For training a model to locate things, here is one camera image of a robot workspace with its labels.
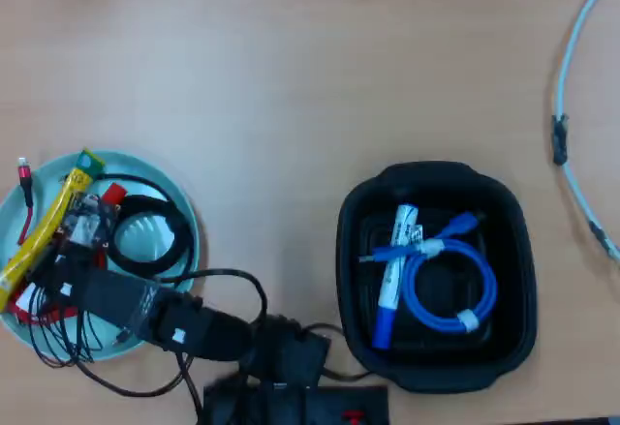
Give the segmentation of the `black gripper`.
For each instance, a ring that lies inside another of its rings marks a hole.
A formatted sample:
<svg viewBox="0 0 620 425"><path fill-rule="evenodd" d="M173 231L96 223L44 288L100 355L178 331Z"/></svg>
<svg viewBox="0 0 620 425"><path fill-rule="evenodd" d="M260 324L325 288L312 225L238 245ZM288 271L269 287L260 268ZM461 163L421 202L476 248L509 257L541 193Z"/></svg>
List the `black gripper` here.
<svg viewBox="0 0 620 425"><path fill-rule="evenodd" d="M63 254L61 250L48 244L35 257L27 273L25 300L42 296L58 310L99 310L95 277L100 270L100 252L77 249Z"/></svg>

